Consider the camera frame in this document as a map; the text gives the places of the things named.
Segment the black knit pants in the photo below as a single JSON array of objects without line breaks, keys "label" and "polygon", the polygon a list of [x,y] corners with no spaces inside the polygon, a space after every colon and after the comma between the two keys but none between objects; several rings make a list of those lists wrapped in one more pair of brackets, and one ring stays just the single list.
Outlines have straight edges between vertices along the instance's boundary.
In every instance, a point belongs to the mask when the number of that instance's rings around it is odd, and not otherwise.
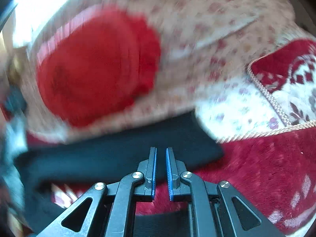
[{"label": "black knit pants", "polygon": [[114,183],[134,172],[157,149],[156,178],[166,178],[166,148],[189,170],[223,156],[222,148],[199,126],[192,113],[95,139],[57,146],[35,145],[15,160],[25,193],[24,217],[36,233],[61,213],[52,203],[51,183]]}]

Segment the red and cream plush blanket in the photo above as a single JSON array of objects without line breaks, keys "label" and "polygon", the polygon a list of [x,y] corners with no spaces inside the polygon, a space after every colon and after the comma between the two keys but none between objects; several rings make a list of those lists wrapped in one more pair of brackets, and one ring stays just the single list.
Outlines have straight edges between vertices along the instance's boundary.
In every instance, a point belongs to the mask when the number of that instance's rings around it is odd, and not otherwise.
[{"label": "red and cream plush blanket", "polygon": [[[223,156],[192,171],[207,181],[229,181],[282,233],[293,234],[315,218],[315,40],[293,40],[250,68],[290,128],[219,144]],[[164,180],[158,182],[156,200],[138,212],[175,221],[185,205],[168,201]]]}]

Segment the grey fleece garment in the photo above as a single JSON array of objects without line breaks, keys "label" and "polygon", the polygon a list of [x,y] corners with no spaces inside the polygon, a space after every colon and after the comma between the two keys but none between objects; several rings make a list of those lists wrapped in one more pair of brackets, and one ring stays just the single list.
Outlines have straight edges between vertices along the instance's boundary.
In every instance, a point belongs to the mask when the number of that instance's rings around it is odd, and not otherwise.
[{"label": "grey fleece garment", "polygon": [[24,186],[14,160],[27,152],[25,120],[14,117],[7,122],[1,141],[1,177],[11,199],[9,206],[15,213],[20,213],[24,209]]}]

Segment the red ruffled heart pillow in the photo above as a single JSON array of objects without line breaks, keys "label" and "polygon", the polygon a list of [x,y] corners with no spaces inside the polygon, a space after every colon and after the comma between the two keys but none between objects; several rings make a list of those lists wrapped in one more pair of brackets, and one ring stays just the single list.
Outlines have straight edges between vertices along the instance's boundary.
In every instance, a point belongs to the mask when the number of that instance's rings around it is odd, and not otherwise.
[{"label": "red ruffled heart pillow", "polygon": [[41,46],[39,93],[53,115],[84,127],[148,94],[160,57],[159,34],[145,16],[95,5]]}]

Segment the floral beige quilt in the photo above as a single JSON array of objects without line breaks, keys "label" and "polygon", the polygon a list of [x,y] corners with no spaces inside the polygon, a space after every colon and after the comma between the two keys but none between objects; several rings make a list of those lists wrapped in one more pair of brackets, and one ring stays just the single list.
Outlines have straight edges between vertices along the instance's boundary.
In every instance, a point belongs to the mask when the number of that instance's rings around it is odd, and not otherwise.
[{"label": "floral beige quilt", "polygon": [[[35,85],[41,48],[60,38],[86,9],[114,4],[141,12],[162,39],[154,88],[135,104],[84,128],[54,116]],[[23,0],[13,14],[13,45],[27,45],[22,93],[28,130],[49,142],[71,142],[145,126],[193,111],[219,138],[271,129],[276,113],[253,85],[246,65],[297,30],[289,0]],[[238,93],[246,87],[248,94]]]}]

